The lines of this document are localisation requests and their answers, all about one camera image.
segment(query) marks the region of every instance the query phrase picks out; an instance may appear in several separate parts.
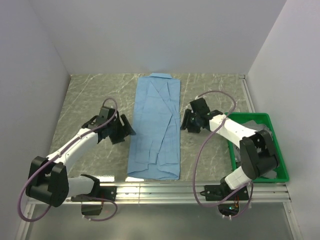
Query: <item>gray wall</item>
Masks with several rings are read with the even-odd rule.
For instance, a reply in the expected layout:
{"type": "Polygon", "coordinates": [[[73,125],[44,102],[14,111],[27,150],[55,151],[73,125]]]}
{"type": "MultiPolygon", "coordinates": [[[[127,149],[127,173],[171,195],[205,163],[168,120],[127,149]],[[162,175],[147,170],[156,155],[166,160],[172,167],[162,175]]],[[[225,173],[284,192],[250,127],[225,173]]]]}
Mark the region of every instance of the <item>gray wall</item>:
{"type": "Polygon", "coordinates": [[[31,160],[48,154],[69,75],[27,0],[1,1],[0,33],[0,239],[11,240],[18,194],[31,160]]]}
{"type": "Polygon", "coordinates": [[[30,0],[69,73],[248,73],[285,0],[30,0]]]}
{"type": "Polygon", "coordinates": [[[304,239],[319,239],[320,1],[288,0],[248,74],[256,110],[271,116],[304,239]]]}

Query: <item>robotic arm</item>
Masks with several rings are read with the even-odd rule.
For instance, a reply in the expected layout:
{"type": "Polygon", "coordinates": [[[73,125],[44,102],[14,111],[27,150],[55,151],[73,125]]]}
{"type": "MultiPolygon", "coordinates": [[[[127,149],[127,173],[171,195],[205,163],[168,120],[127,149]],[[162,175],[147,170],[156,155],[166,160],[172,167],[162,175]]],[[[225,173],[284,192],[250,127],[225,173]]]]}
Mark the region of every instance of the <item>robotic arm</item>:
{"type": "Polygon", "coordinates": [[[116,111],[115,113],[115,111],[115,109],[103,105],[99,115],[86,122],[76,136],[63,147],[47,157],[37,156],[31,162],[29,178],[55,156],[58,155],[59,158],[51,162],[33,178],[25,189],[26,195],[53,207],[60,206],[66,198],[76,195],[83,194],[96,197],[100,190],[98,178],[86,174],[68,178],[68,173],[73,164],[102,139],[109,137],[112,144],[117,144],[123,142],[126,136],[136,134],[126,116],[124,114],[119,116],[119,112],[116,111]],[[105,124],[107,121],[109,121],[108,124],[98,128],[98,126],[105,124]],[[84,133],[90,130],[93,131],[83,136],[84,133]]]}
{"type": "MultiPolygon", "coordinates": [[[[190,105],[192,110],[185,110],[181,125],[181,129],[187,129],[189,133],[199,133],[201,128],[214,131],[227,117],[218,110],[210,111],[203,98],[191,101],[190,105]]],[[[266,130],[256,131],[227,118],[217,133],[235,144],[241,157],[241,167],[220,181],[224,193],[222,198],[278,167],[276,147],[266,130]]]]}

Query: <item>metal frame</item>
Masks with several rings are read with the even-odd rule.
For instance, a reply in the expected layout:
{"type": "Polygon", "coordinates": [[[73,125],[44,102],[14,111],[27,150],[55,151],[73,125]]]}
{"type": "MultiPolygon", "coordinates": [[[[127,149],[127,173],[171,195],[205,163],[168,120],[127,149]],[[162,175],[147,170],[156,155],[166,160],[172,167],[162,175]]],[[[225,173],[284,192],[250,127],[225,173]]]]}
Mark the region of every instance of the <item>metal frame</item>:
{"type": "MultiPolygon", "coordinates": [[[[246,76],[239,75],[242,89],[246,98],[249,112],[254,113],[255,108],[250,97],[249,89],[246,83],[246,76]]],[[[212,182],[197,182],[196,191],[203,191],[204,185],[219,185],[217,181],[212,182]]],[[[117,204],[195,204],[197,203],[192,190],[191,182],[123,182],[123,183],[101,183],[101,186],[117,186],[116,203],[117,204]]],[[[198,195],[200,201],[205,202],[205,197],[198,195]]],[[[256,183],[253,189],[253,203],[283,203],[284,209],[288,218],[289,226],[295,240],[301,240],[302,235],[296,220],[291,198],[285,183],[256,183]]],[[[44,204],[35,199],[29,198],[25,216],[32,217],[35,206],[44,204]]],[[[65,205],[80,205],[81,202],[71,202],[67,198],[65,205]]],[[[100,204],[100,202],[86,202],[85,204],[100,204]]],[[[16,240],[24,240],[27,236],[30,223],[20,223],[16,240]]]]}

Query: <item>marble tabletop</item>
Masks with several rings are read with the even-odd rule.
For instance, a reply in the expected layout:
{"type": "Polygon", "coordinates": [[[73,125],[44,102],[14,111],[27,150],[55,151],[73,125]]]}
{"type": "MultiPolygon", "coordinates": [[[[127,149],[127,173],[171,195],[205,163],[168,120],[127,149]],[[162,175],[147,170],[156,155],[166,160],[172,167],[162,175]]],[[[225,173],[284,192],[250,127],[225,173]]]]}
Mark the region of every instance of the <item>marble tabletop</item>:
{"type": "MultiPolygon", "coordinates": [[[[120,114],[125,114],[132,123],[137,81],[139,77],[149,74],[74,74],[71,76],[64,104],[52,140],[50,153],[58,150],[68,142],[81,128],[83,123],[99,113],[106,97],[113,97],[118,103],[120,114]]],[[[231,94],[237,102],[236,112],[248,112],[246,97],[241,80],[232,74],[171,74],[181,80],[180,114],[181,121],[186,106],[195,96],[208,90],[221,90],[231,94]]],[[[228,97],[220,93],[205,96],[211,110],[227,112],[232,106],[228,97]]],[[[180,179],[189,182],[196,155],[200,145],[208,136],[207,130],[199,134],[181,131],[180,140],[180,179]]],[[[107,138],[84,154],[72,167],[69,176],[89,174],[101,178],[112,177],[116,182],[127,179],[127,164],[130,137],[125,142],[112,145],[107,138]]],[[[227,141],[213,136],[203,149],[197,168],[197,181],[219,181],[231,173],[231,161],[227,141]]]]}

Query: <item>cable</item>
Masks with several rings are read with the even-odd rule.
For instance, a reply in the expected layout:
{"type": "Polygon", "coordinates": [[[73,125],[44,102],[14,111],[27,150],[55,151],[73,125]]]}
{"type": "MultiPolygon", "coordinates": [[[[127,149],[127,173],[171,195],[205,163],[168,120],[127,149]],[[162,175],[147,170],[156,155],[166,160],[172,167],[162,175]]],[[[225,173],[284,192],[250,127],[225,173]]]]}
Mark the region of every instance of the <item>cable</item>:
{"type": "MultiPolygon", "coordinates": [[[[32,218],[32,219],[31,219],[31,218],[27,218],[27,217],[24,216],[24,214],[22,213],[22,210],[21,210],[21,201],[22,201],[22,197],[23,197],[23,195],[24,195],[24,193],[25,193],[26,188],[27,188],[28,185],[31,183],[31,181],[32,181],[42,170],[44,170],[49,164],[51,164],[52,162],[54,162],[55,160],[57,160],[62,154],[64,154],[64,153],[65,153],[73,144],[75,144],[78,140],[82,139],[82,138],[85,137],[86,135],[88,135],[88,134],[90,134],[90,133],[92,133],[92,132],[94,132],[94,131],[96,131],[96,130],[98,130],[98,129],[100,129],[100,128],[103,128],[104,126],[106,126],[108,123],[110,123],[110,122],[114,119],[114,117],[116,116],[117,111],[118,111],[118,104],[117,104],[117,102],[116,102],[116,100],[115,100],[114,98],[108,97],[108,98],[106,98],[106,99],[103,101],[103,104],[102,104],[103,107],[104,107],[104,105],[105,105],[105,102],[108,101],[108,100],[113,101],[113,102],[114,102],[114,105],[115,105],[115,108],[114,108],[115,111],[114,111],[114,113],[113,113],[113,115],[111,116],[110,119],[108,119],[108,120],[107,120],[106,122],[104,122],[103,124],[101,124],[101,125],[93,128],[93,129],[91,129],[91,130],[89,130],[89,131],[86,131],[86,132],[84,132],[83,134],[81,134],[80,136],[76,137],[76,138],[75,138],[74,140],[72,140],[67,146],[65,146],[65,148],[63,148],[63,149],[61,150],[60,154],[55,155],[52,159],[50,159],[48,162],[46,162],[46,163],[45,163],[43,166],[41,166],[37,171],[35,171],[34,174],[32,174],[32,175],[29,177],[29,179],[25,182],[25,184],[23,185],[22,190],[21,190],[21,192],[20,192],[20,194],[19,194],[18,203],[17,203],[17,212],[18,212],[19,217],[20,217],[22,220],[24,220],[24,221],[26,221],[26,222],[29,222],[29,223],[33,223],[33,222],[36,222],[36,221],[40,220],[41,218],[43,218],[43,217],[47,214],[47,212],[48,212],[49,209],[51,208],[51,205],[48,206],[48,208],[44,211],[44,213],[42,213],[40,216],[38,216],[38,217],[36,217],[36,218],[32,218]]],[[[118,209],[118,207],[116,207],[115,212],[114,212],[114,214],[111,215],[111,217],[113,217],[113,216],[116,214],[117,209],[118,209]]]]}
{"type": "MultiPolygon", "coordinates": [[[[201,155],[201,152],[202,150],[204,149],[205,145],[207,144],[207,142],[209,141],[209,139],[212,138],[213,135],[215,135],[222,127],[223,125],[225,124],[228,116],[236,109],[236,106],[237,106],[237,102],[236,100],[231,96],[229,95],[228,93],[224,92],[224,91],[220,91],[220,90],[210,90],[210,91],[206,91],[198,96],[196,96],[195,99],[198,99],[199,97],[205,95],[205,94],[208,94],[208,93],[221,93],[221,94],[224,94],[226,95],[227,97],[229,97],[232,102],[233,102],[233,106],[230,108],[230,110],[228,111],[228,113],[226,114],[225,118],[222,120],[221,124],[215,129],[213,130],[209,136],[204,140],[204,142],[202,143],[200,149],[199,149],[199,152],[196,156],[196,159],[195,159],[195,164],[194,164],[194,168],[193,168],[193,175],[192,175],[192,190],[193,190],[193,195],[194,195],[194,198],[196,200],[196,202],[202,206],[202,207],[205,207],[205,208],[213,208],[213,207],[216,207],[222,203],[224,203],[227,199],[229,199],[232,195],[234,195],[235,193],[237,193],[238,191],[240,191],[243,187],[249,185],[250,183],[245,183],[241,186],[239,186],[237,189],[235,189],[234,191],[232,191],[229,195],[227,195],[224,199],[222,199],[221,201],[217,202],[217,203],[206,203],[206,204],[203,204],[202,202],[200,202],[198,196],[197,196],[197,192],[196,192],[196,174],[197,174],[197,166],[198,166],[198,163],[199,163],[199,159],[200,159],[200,155],[201,155]]],[[[248,203],[246,204],[246,206],[243,208],[243,210],[238,213],[238,215],[242,214],[249,206],[250,202],[251,202],[251,198],[252,198],[252,194],[253,194],[253,189],[254,189],[254,184],[251,183],[251,194],[250,194],[250,198],[248,200],[248,203]]]]}
{"type": "Polygon", "coordinates": [[[92,200],[97,200],[97,201],[101,201],[101,202],[109,202],[109,203],[112,203],[114,206],[115,206],[115,210],[114,212],[106,217],[106,218],[102,218],[102,219],[95,219],[95,218],[90,218],[88,216],[83,216],[85,219],[88,219],[89,221],[92,221],[92,222],[103,222],[103,221],[106,221],[106,220],[109,220],[111,219],[114,215],[116,215],[117,211],[118,211],[118,205],[112,201],[112,200],[109,200],[109,199],[104,199],[104,198],[99,198],[99,197],[91,197],[91,196],[85,196],[85,195],[81,195],[82,197],[85,197],[85,198],[88,198],[88,199],[92,199],[92,200]]]}

